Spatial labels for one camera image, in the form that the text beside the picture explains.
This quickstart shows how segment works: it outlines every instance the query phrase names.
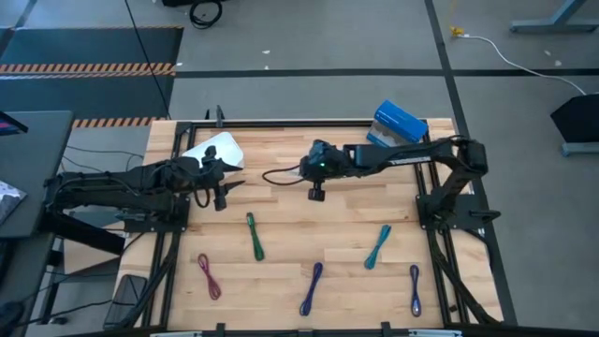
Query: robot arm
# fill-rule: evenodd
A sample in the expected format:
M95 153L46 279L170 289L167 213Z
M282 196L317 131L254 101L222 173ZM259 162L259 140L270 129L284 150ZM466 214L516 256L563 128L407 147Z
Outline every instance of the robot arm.
M115 207L123 210L118 217L125 220L126 227L136 224L139 230L134 231L144 231L145 227L163 227L168 231L168 224L186 218L188 202L182 196L193 193L197 205L204 208L210 203L212 190L214 208L222 211L228 191L243 183L221 185L225 172L241 168L230 166L215 155L215 148L209 147L202 167L193 157L178 157L126 172L64 172L46 181L46 208L62 217L63 210L78 206ZM205 191L204 204L199 201L197 190Z
M299 174L314 183L308 198L324 201L325 191L321 186L325 180L365 177L391 167L426 162L439 162L452 170L446 183L431 194L430 206L434 205L434 209L429 211L443 217L452 213L456 196L465 185L489 170L485 147L481 143L454 136L428 144L390 148L371 144L344 145L342 150L323 140L315 140L309 154L301 158Z

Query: dark blue cable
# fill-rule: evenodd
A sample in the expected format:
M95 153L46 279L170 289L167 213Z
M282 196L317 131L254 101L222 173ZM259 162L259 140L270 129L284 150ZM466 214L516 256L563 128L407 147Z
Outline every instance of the dark blue cable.
M371 270L374 268L374 265L376 264L376 256L378 255L378 251L379 249L381 249L381 246L383 245L385 240L389 237L390 232L391 226L389 225L384 225L381 228L381 235L378 238L378 242L376 242L376 246L374 246L373 252L368 256L366 261L364 261L364 268L366 268L367 270Z
M316 262L314 263L314 274L312 276L312 283L310 284L310 290L308 291L308 296L306 296L306 300L301 303L299 308L300 315L309 315L310 310L312 309L312 296L314 295L314 290L316 289L316 283L322 274L322 263Z
M418 317L422 314L420 308L420 298L418 297L418 275L420 270L417 265L410 266L410 276L412 276L412 315Z

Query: gray floor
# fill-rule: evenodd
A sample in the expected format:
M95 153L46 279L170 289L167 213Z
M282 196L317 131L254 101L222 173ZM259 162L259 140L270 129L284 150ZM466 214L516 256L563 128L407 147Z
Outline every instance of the gray floor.
M129 0L139 25L180 24L178 70L440 68L426 9L415 0L229 0L213 29L189 27L186 7ZM15 8L22 0L11 0ZM514 36L511 20L549 16L562 0L434 1L452 67L508 68L491 46L452 39L447 27L493 39L505 56L534 68L599 67L599 33ZM19 10L0 4L0 25L17 21ZM580 17L599 18L589 1ZM26 26L130 26L122 0L38 0ZM599 79L574 77L588 93ZM496 231L519 323L599 330L599 237L595 191L599 156L563 158L560 134L549 115L577 94L540 78L458 78L473 138L487 145L489 203L502 212ZM370 117L383 99L418 117L451 117L443 78L311 77L177 79L170 112L175 119L202 118L220 104L227 118ZM78 129L70 144L89 149L142 153L148 128ZM67 152L82 164L121 169L126 156ZM68 169L74 167L66 163ZM101 282L61 288L57 310L111 296ZM30 335L99 330L106 307L71 316L63 327L38 327Z

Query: black floor mat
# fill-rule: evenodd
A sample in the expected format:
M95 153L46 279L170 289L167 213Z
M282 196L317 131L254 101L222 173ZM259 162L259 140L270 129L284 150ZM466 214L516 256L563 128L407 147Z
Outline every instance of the black floor mat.
M76 122L85 127L143 125L167 116L133 28L9 33L0 59L0 110L72 110L78 120L111 119ZM160 75L174 74L183 29L141 27L139 35L168 106L174 77Z
M182 28L139 28L151 63L177 62ZM0 65L145 63L133 28L17 29Z
M167 104L174 77L158 76ZM152 76L0 80L1 111L72 110L76 119L166 117Z

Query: wooden tabletop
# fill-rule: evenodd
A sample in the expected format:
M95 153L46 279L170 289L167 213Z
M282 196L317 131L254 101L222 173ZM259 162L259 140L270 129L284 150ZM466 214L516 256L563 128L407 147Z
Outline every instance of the wooden tabletop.
M432 139L454 134L449 119L429 119L428 123ZM153 122L144 164L170 157L175 124ZM228 207L222 212L212 205L200 209L192 202L177 261L170 330L214 330L219 322L226 323L228 330L379 329L382 321L389 321L393 328L442 327L426 234L416 213L413 166L389 168L362 179L327 181L326 201L315 202L307 199L310 183L274 186L264 182L261 173L297 165L314 139L339 146L367 143L367 128L200 129L197 143L222 131L233 135L245 161L245 169L226 181L246 183L229 193ZM441 181L448 174L449 169L439 165ZM297 179L285 173L270 178ZM254 214L264 247L266 258L260 262L254 259L247 212ZM368 271L364 260L384 224L392 226L390 236L376 267ZM462 231L452 234L463 282L492 316L501 319L484 244ZM127 250L119 277L128 273L148 276L154 241L155 234L146 233ZM219 300L211 300L208 294L206 277L197 264L200 253L210 259L212 275L223 292ZM317 261L324 264L324 271L312 312L300 316ZM420 268L421 317L413 317L410 311L412 264ZM154 323L162 286L154 301ZM447 294L454 304L451 286Z

